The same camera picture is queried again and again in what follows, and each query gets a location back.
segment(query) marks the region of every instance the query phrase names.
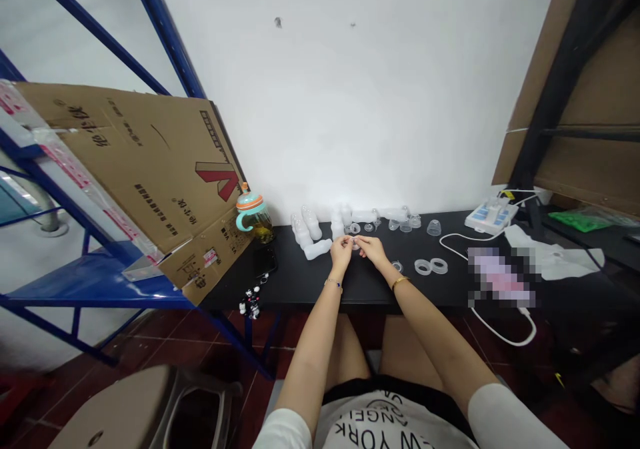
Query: silicone ring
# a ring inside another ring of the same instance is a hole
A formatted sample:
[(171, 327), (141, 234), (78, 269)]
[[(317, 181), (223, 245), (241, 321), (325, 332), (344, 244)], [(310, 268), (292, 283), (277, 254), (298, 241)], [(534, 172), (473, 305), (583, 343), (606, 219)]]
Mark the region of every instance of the silicone ring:
[(449, 266), (442, 259), (433, 258), (431, 259), (431, 270), (436, 274), (446, 274), (449, 270)]
[(413, 263), (415, 271), (421, 276), (428, 276), (431, 273), (431, 263), (424, 259), (418, 259)]

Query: white sleeve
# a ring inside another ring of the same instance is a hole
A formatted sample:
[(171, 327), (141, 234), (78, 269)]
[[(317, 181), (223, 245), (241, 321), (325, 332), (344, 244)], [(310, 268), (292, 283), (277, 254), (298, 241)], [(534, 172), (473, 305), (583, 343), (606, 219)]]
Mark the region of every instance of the white sleeve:
[(469, 401), (468, 415), (483, 449), (569, 449), (502, 384), (478, 389)]
[(307, 423), (291, 409), (273, 411), (265, 421), (253, 449), (311, 449)]

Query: white t-shirt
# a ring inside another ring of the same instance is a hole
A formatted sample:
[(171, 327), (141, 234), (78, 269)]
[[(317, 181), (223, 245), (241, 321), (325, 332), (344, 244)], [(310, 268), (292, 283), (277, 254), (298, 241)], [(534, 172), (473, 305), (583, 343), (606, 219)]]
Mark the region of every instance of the white t-shirt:
[[(568, 447), (500, 384), (478, 389), (469, 401), (469, 425), (482, 449)], [(393, 392), (377, 390), (322, 406), (313, 445), (320, 448), (477, 448), (444, 419)], [(304, 419), (278, 409), (265, 421), (253, 449), (311, 449)]]

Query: teal handle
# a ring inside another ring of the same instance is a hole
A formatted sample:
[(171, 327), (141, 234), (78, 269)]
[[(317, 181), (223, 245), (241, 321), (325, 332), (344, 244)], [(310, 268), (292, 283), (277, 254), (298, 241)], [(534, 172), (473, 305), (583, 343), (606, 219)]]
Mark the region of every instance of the teal handle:
[(251, 230), (253, 230), (253, 226), (250, 226), (248, 228), (246, 228), (243, 224), (242, 224), (242, 218), (247, 215), (245, 212), (241, 212), (240, 214), (238, 214), (238, 217), (236, 217), (235, 219), (235, 225), (236, 227), (238, 227), (238, 229), (240, 229), (242, 232), (251, 232)]

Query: stool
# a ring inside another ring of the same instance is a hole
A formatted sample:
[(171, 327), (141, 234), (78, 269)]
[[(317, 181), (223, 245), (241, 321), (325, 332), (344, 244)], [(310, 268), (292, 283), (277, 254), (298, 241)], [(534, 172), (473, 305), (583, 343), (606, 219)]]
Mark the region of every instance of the stool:
[[(208, 401), (198, 397), (200, 391)], [(241, 395), (239, 382), (226, 384), (196, 371), (155, 366), (89, 399), (49, 449), (192, 447), (194, 437), (208, 439), (208, 448), (224, 449), (231, 399)]]

